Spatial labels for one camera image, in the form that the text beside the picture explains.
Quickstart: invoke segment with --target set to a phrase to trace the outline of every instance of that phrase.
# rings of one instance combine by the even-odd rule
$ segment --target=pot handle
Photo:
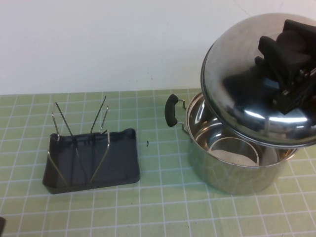
[[[185,126],[184,126],[184,122],[180,122],[177,120],[176,116],[175,116],[175,106],[176,104],[181,101],[182,102],[182,108],[186,109],[186,102],[185,100],[180,100],[176,95],[172,94],[169,96],[166,105],[164,107],[164,117],[166,119],[167,125],[169,127],[173,127],[175,126],[177,123],[180,123],[182,125],[182,130],[186,133],[189,134],[186,130],[185,130]]]

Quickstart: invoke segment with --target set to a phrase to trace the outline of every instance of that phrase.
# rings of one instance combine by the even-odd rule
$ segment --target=green cutting mat
[[[202,182],[188,162],[189,138],[167,127],[171,93],[189,102],[198,89],[0,97],[0,216],[4,236],[316,236],[315,147],[302,149],[268,189],[231,196]],[[41,184],[58,102],[73,134],[90,131],[104,96],[105,129],[135,128],[137,184],[50,195]],[[185,112],[177,106],[176,116]],[[66,126],[56,112],[61,134]],[[100,128],[102,114],[95,129]]]

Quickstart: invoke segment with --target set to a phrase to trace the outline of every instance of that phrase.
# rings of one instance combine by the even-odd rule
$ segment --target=pot rim
[[[239,167],[244,167],[244,168],[264,168],[264,167],[279,165],[279,164],[281,164],[281,163],[283,163],[283,162],[286,162],[287,160],[291,159],[291,158],[295,155],[295,153],[298,151],[297,148],[293,148],[293,149],[291,149],[291,148],[282,148],[282,149],[285,149],[285,150],[292,150],[292,151],[290,152],[290,154],[288,154],[285,158],[283,158],[283,159],[280,160],[279,162],[273,163],[273,164],[269,164],[269,165],[262,165],[262,166],[246,166],[246,165],[234,164],[234,163],[230,163],[230,162],[227,162],[227,161],[225,161],[225,160],[222,160],[222,159],[220,159],[220,158],[218,158],[218,157],[216,157],[216,156],[214,156],[214,155],[211,155],[210,153],[208,153],[206,150],[204,150],[204,149],[197,143],[197,141],[195,140],[194,136],[192,135],[192,132],[191,132],[191,129],[190,129],[190,126],[189,126],[189,117],[190,117],[189,114],[190,114],[192,105],[193,105],[193,103],[194,103],[198,98],[200,98],[201,96],[203,96],[202,91],[200,91],[197,95],[195,95],[195,96],[193,97],[193,99],[190,101],[190,103],[189,103],[189,105],[188,105],[188,107],[187,107],[187,109],[186,109],[185,121],[186,121],[186,127],[187,127],[188,133],[189,133],[189,135],[190,135],[190,138],[194,141],[195,145],[197,145],[198,148],[199,148],[200,150],[202,150],[204,153],[206,153],[207,155],[209,155],[209,156],[211,156],[211,157],[213,157],[213,158],[215,158],[215,159],[217,159],[217,160],[219,160],[219,161],[222,161],[222,162],[224,162],[224,163],[227,163],[227,164],[230,164],[230,165],[234,165],[234,166],[239,166]],[[241,136],[239,136],[238,134],[236,134],[236,135],[237,135],[240,139],[248,141],[248,140],[245,139],[244,137],[241,137]],[[279,148],[272,147],[272,146],[266,146],[266,147],[270,147],[270,148],[272,148],[272,149],[279,149]]]

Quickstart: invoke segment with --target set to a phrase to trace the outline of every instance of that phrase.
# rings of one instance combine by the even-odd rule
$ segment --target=black handle grip
[[[316,27],[299,23],[287,19],[283,26],[283,32],[285,31],[295,31],[298,33],[305,41],[309,55],[316,57]]]
[[[260,37],[258,49],[279,81],[281,90],[289,89],[300,69],[312,59],[309,55],[291,51],[279,45],[267,36]]]
[[[164,117],[169,127],[173,127],[178,122],[178,120],[175,117],[175,106],[178,103],[178,101],[178,97],[172,94],[169,96],[164,107]]]

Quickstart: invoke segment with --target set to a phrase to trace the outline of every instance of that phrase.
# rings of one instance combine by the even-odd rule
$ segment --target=black rubber base
[[[99,165],[107,148],[107,134],[93,133],[71,136],[52,134],[49,152],[52,160],[66,179],[59,175],[47,157],[42,183],[51,194],[103,188],[122,184],[137,183],[140,171],[137,156],[136,131],[132,128],[110,133],[109,151],[99,170],[90,179]]]

